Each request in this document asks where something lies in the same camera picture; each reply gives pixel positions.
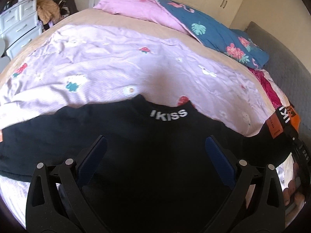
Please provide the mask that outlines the right hand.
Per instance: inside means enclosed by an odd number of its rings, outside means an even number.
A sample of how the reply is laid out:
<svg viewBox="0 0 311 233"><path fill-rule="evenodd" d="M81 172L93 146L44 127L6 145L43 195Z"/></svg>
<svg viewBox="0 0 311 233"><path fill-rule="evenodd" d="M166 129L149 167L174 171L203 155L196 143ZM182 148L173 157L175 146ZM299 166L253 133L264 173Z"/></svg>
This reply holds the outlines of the right hand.
<svg viewBox="0 0 311 233"><path fill-rule="evenodd" d="M285 189L283 197L285 206L288 206L290 199L294 198L295 209L301 210L305 204L305 197L297 191L296 179L298 178L299 165L294 161L292 154L282 164L285 172Z"/></svg>

